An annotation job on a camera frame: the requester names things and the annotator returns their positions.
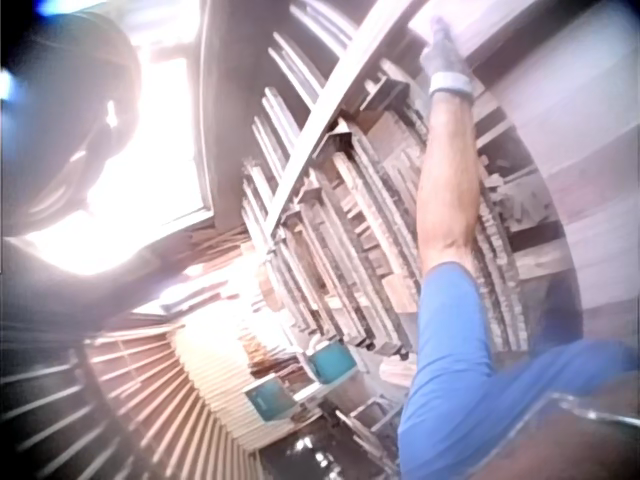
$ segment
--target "hair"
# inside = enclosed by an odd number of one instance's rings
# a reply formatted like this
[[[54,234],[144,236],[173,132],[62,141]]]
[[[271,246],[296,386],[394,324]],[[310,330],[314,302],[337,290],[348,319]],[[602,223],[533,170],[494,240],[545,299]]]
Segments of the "hair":
[[[594,408],[638,416],[640,377],[625,375],[592,397]],[[550,413],[489,460],[473,480],[640,478],[640,428]]]

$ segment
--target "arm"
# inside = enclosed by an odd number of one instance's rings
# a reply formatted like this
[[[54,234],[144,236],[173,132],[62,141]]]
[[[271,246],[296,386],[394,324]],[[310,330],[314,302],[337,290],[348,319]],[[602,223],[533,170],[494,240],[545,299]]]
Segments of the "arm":
[[[421,61],[427,73],[468,75],[446,26],[433,23],[434,41]],[[478,157],[470,103],[446,92],[431,100],[429,142],[417,197],[418,251],[422,275],[444,262],[473,273],[472,246],[480,203]]]

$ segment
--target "wristband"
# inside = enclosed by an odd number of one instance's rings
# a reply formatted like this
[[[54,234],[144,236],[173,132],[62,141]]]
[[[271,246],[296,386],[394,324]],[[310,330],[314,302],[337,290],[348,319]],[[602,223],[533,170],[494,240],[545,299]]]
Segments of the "wristband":
[[[448,92],[463,97],[473,103],[471,79],[458,72],[437,72],[431,77],[429,96],[436,92]]]

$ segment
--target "blue shirt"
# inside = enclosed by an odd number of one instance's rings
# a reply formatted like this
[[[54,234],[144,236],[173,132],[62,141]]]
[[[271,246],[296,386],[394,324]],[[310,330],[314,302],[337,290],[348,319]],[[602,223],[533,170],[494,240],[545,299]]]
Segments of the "blue shirt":
[[[457,263],[427,274],[418,336],[417,373],[398,430],[406,480],[464,478],[544,394],[588,395],[637,368],[621,343],[579,340],[494,374],[478,287]]]

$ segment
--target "hand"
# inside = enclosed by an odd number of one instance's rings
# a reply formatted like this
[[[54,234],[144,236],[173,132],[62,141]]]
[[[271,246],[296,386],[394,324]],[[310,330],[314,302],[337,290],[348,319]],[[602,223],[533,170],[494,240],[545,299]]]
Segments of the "hand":
[[[456,72],[471,78],[471,70],[451,37],[449,25],[442,17],[431,19],[433,41],[420,55],[420,64],[424,71],[432,77],[438,72]]]

